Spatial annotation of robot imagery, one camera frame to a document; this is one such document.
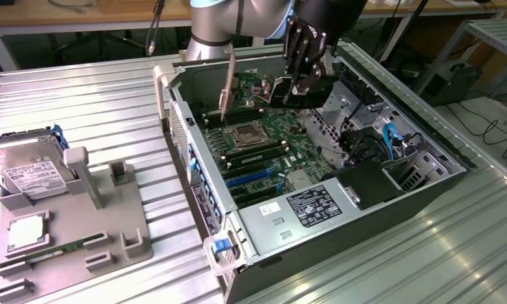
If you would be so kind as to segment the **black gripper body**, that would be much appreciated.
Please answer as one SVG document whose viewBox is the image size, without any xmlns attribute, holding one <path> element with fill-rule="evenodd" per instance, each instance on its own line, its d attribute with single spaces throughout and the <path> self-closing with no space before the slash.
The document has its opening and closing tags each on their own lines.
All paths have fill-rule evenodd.
<svg viewBox="0 0 507 304">
<path fill-rule="evenodd" d="M 365 6 L 365 0 L 304 0 L 295 1 L 293 12 L 316 36 L 335 44 L 355 25 Z"/>
</svg>

